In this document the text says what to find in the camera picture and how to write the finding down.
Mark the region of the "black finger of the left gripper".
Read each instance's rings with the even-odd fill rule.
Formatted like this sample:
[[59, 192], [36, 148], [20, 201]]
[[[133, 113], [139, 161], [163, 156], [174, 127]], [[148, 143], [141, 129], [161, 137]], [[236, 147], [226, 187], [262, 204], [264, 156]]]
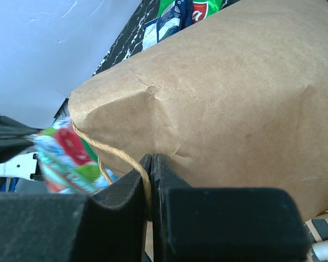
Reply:
[[32, 136], [40, 131], [0, 115], [0, 164], [33, 146]]

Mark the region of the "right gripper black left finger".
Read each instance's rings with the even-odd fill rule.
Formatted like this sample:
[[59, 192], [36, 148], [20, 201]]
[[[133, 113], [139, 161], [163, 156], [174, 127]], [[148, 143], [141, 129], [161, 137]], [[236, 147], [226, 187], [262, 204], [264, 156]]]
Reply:
[[0, 261], [148, 261], [132, 170], [96, 195], [0, 193]]

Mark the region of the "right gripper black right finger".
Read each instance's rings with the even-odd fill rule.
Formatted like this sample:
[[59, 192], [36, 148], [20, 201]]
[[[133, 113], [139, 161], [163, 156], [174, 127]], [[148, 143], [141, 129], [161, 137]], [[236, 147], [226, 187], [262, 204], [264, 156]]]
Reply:
[[194, 188], [153, 155], [155, 261], [304, 261], [311, 247], [291, 196], [276, 188]]

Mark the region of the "teal snack packet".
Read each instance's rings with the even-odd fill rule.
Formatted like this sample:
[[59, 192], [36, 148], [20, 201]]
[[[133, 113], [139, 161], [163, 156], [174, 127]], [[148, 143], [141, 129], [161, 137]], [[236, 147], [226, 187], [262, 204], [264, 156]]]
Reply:
[[94, 195], [118, 180], [108, 168], [108, 177], [103, 176], [96, 154], [76, 134], [69, 117], [40, 131], [33, 142], [43, 179], [52, 193]]

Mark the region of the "brown paper bag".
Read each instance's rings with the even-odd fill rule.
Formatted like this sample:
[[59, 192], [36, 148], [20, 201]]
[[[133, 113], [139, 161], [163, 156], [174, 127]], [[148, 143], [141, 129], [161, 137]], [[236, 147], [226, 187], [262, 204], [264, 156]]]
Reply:
[[69, 112], [117, 175], [162, 154], [194, 188], [286, 191], [304, 226], [328, 210], [328, 1], [234, 3], [92, 77]]

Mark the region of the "blue chips bag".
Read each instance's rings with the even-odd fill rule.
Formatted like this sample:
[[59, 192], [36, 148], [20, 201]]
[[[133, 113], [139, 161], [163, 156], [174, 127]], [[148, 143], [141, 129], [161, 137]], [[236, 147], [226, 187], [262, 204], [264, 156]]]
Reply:
[[142, 50], [146, 50], [192, 24], [192, 0], [160, 1], [156, 18], [144, 27]]

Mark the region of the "green cassava chips bag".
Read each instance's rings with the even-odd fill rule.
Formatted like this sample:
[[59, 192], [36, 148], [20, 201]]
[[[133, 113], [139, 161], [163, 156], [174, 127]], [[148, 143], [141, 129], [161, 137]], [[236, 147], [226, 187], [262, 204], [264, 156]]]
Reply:
[[[222, 0], [208, 0], [208, 1], [186, 1], [187, 7], [190, 10], [189, 3], [192, 2], [192, 11], [189, 12], [191, 15], [192, 23], [197, 23], [207, 16], [217, 13], [219, 10], [226, 8], [232, 1], [222, 1]], [[159, 10], [157, 17], [164, 14], [174, 4], [175, 1], [160, 1]]]

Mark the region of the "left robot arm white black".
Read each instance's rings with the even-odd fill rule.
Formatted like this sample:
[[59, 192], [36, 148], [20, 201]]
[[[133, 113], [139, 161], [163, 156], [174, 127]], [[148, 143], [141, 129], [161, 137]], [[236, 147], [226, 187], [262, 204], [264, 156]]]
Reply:
[[39, 132], [38, 128], [0, 115], [0, 177], [43, 180], [33, 143]]

